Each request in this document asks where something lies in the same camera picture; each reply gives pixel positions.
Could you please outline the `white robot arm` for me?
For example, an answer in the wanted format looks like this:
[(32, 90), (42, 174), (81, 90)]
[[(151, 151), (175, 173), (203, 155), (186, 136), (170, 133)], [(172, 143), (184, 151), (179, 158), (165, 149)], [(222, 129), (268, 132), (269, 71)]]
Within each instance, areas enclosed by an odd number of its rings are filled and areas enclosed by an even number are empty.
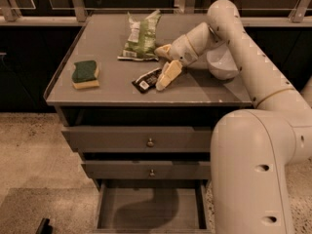
[(164, 90), (184, 66), (223, 43), (252, 108), (223, 116), (211, 140), (216, 234), (294, 234), (285, 167), (311, 155), (312, 108), (245, 31), (237, 7), (217, 0), (199, 24), (156, 49)]

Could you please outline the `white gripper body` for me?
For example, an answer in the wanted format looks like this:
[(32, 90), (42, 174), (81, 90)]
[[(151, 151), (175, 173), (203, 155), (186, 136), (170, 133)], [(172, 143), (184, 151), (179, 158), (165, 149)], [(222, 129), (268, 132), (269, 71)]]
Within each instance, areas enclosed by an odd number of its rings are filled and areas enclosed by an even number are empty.
[(183, 66), (188, 66), (198, 59), (192, 38), (189, 34), (183, 34), (172, 43), (169, 56), (173, 60), (179, 60)]

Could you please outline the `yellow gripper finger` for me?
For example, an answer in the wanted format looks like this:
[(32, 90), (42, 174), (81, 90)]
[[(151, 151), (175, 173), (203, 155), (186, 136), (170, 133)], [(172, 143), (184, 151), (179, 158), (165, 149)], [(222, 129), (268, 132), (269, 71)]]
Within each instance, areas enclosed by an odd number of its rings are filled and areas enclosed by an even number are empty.
[(163, 91), (181, 73), (182, 64), (178, 60), (166, 62), (156, 82), (156, 90)]
[(171, 49), (171, 46), (172, 46), (171, 44), (160, 46), (155, 49), (154, 53), (158, 57), (169, 59), (170, 58), (169, 51)]

